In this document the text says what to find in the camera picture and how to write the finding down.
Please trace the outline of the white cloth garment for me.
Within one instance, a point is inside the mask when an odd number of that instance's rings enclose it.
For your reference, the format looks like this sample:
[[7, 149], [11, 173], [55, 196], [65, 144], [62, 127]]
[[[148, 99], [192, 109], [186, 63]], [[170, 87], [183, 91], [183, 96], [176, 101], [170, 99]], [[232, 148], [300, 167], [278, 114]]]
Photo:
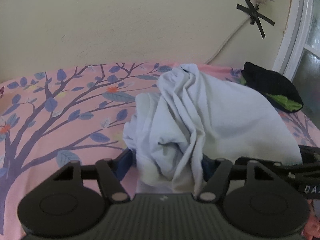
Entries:
[[141, 93], [124, 126], [136, 154], [139, 193], [197, 194], [203, 157], [302, 163], [296, 140], [259, 92], [182, 64], [162, 74], [157, 93]]

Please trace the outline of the pink floral bed sheet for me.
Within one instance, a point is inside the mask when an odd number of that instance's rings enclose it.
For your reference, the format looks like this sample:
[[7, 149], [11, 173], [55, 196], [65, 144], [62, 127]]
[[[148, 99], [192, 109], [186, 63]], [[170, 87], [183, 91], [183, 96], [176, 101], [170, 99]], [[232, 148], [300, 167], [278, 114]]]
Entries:
[[[257, 192], [233, 167], [221, 202], [137, 192], [124, 126], [136, 96], [157, 93], [176, 67], [98, 64], [1, 84], [1, 239], [319, 239], [319, 200]], [[242, 69], [197, 67], [243, 85]], [[275, 110], [298, 146], [319, 148], [307, 116]], [[133, 164], [120, 183], [130, 201], [106, 202], [95, 163], [125, 150]]]

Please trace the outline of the black and green folded garment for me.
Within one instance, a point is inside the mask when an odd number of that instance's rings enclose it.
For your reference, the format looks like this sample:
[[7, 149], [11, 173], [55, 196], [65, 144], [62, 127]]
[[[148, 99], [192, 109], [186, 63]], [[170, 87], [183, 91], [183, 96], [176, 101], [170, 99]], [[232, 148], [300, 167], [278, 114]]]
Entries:
[[296, 113], [303, 108], [296, 87], [278, 72], [246, 62], [241, 74], [241, 83], [262, 94], [273, 107], [285, 113]]

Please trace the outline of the white window frame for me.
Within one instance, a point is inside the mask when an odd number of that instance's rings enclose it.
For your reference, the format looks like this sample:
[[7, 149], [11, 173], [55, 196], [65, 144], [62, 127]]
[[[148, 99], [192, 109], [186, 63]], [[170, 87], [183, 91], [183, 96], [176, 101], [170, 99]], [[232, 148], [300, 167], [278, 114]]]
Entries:
[[298, 70], [304, 52], [319, 57], [319, 50], [308, 44], [315, 0], [291, 0], [285, 33], [272, 70], [290, 80]]

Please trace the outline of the black tape cross on wall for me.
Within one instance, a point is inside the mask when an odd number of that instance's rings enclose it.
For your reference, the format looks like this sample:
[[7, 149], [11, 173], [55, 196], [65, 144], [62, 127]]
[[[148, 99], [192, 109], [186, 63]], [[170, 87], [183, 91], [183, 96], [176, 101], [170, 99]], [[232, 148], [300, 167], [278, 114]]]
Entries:
[[266, 17], [265, 15], [261, 14], [258, 10], [259, 10], [259, 4], [253, 5], [253, 3], [251, 2], [251, 0], [244, 0], [246, 3], [246, 7], [240, 4], [236, 5], [236, 9], [246, 13], [249, 16], [250, 19], [250, 25], [257, 25], [259, 31], [260, 31], [260, 35], [262, 37], [262, 39], [264, 39], [265, 36], [265, 32], [263, 30], [263, 26], [260, 22], [260, 20], [264, 20], [265, 22], [269, 23], [270, 25], [274, 26], [275, 22], [273, 20], [271, 20], [270, 18]]

